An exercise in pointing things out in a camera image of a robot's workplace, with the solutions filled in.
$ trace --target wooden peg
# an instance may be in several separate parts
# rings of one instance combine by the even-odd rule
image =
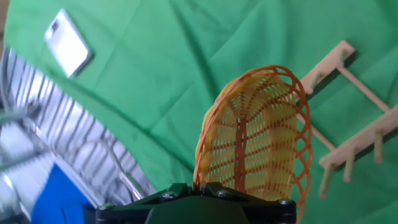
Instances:
[[[326,198],[326,191],[328,190],[329,180],[331,176],[331,171],[333,170],[333,164],[329,163],[326,166],[325,172],[323,173],[322,183],[319,190],[319,198],[325,199]]]
[[[322,79],[322,73],[320,73],[320,72],[316,73],[314,75],[314,77],[312,78],[309,86],[305,90],[305,93],[311,95],[313,93],[313,89],[321,81],[321,79]]]
[[[383,162],[383,133],[381,130],[376,131],[376,136],[374,138],[374,162]]]
[[[353,174],[353,166],[355,160],[355,151],[356,149],[351,149],[346,160],[346,167],[344,168],[343,180],[344,182],[347,183],[351,182],[351,176]]]

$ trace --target orange plastic basket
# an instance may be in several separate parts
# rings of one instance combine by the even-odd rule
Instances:
[[[302,130],[297,114],[305,120]],[[311,136],[300,80],[278,65],[250,70],[227,84],[207,111],[195,153],[194,182],[221,182],[264,200],[291,198],[296,185],[300,220],[310,187]],[[295,166],[297,159],[302,166]],[[300,183],[304,177],[305,190]]]

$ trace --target screw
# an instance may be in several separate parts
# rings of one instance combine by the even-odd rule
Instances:
[[[164,192],[162,196],[163,196],[163,198],[166,198],[166,199],[173,199],[177,196],[177,194],[175,194],[172,191],[168,191],[168,192]]]
[[[227,191],[225,189],[217,191],[217,197],[219,197],[219,198],[225,198],[228,195],[229,195],[229,191]]]
[[[111,204],[111,203],[105,203],[105,204],[99,206],[98,209],[99,209],[99,210],[108,210],[108,209],[113,208],[113,207],[114,207],[113,204]]]
[[[278,202],[279,202],[281,205],[288,205],[288,204],[292,203],[292,201],[291,201],[290,199],[288,199],[288,198],[279,199]]]

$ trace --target blue object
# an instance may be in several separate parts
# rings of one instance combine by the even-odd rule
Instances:
[[[54,165],[33,208],[31,224],[84,224],[83,207],[93,208],[73,182]]]

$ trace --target white phone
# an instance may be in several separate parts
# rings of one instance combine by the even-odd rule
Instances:
[[[88,46],[64,9],[51,22],[44,39],[68,78],[76,75],[91,58]]]

